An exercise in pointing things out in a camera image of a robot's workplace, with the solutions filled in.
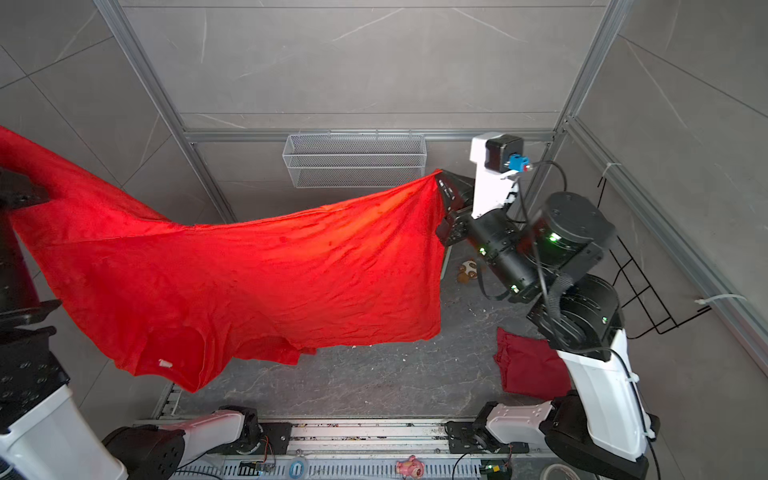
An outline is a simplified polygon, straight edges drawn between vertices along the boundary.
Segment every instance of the dark red garment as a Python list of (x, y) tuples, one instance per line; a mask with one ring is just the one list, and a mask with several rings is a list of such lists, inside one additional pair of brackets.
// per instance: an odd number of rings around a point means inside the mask
[(134, 375), (194, 392), (233, 356), (296, 364), (320, 347), (440, 331), (432, 176), (285, 217), (185, 227), (2, 127), (0, 166), (48, 190), (13, 226), (78, 327)]
[(499, 328), (498, 353), (493, 357), (502, 371), (505, 392), (552, 400), (571, 389), (568, 368), (547, 340), (512, 335)]

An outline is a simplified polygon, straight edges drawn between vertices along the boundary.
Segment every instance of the pink toy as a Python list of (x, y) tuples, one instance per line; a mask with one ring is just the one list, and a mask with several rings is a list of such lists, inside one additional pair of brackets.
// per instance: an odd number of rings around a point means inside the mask
[(403, 478), (413, 477), (416, 480), (424, 475), (424, 463), (416, 459), (416, 455), (411, 455), (405, 462), (397, 462), (397, 472)]

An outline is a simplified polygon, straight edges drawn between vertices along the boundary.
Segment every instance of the wire mesh basket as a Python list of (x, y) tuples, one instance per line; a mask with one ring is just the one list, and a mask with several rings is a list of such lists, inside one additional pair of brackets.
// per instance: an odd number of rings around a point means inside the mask
[(294, 134), (283, 149), (293, 186), (396, 187), (424, 176), (419, 134)]

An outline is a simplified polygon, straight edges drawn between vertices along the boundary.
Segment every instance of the black strap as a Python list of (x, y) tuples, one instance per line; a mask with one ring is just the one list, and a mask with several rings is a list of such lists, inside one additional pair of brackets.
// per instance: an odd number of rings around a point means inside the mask
[(507, 295), (509, 295), (509, 290), (505, 290), (504, 293), (502, 293), (501, 295), (488, 295), (485, 292), (485, 285), (483, 285), (482, 283), (482, 273), (480, 273), (479, 265), (478, 265), (478, 285), (480, 286), (480, 291), (482, 292), (483, 296), (488, 300), (494, 300), (494, 301), (503, 300), (507, 298)]

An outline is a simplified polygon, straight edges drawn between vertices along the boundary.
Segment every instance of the robotic arm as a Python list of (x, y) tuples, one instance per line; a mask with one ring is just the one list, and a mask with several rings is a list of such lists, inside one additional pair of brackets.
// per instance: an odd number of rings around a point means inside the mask
[(589, 200), (566, 191), (552, 194), (530, 219), (520, 197), (527, 222), (518, 227), (507, 210), (518, 197), (514, 177), (531, 168), (522, 148), (513, 135), (474, 138), (475, 179), (447, 171), (436, 178), (445, 206), (436, 233), (445, 246), (468, 240), (506, 287), (508, 301), (539, 297), (528, 319), (564, 360), (576, 390), (535, 407), (488, 405), (475, 421), (477, 435), (498, 444), (546, 443), (586, 471), (641, 480), (658, 417), (640, 403), (616, 291), (588, 274), (615, 227)]

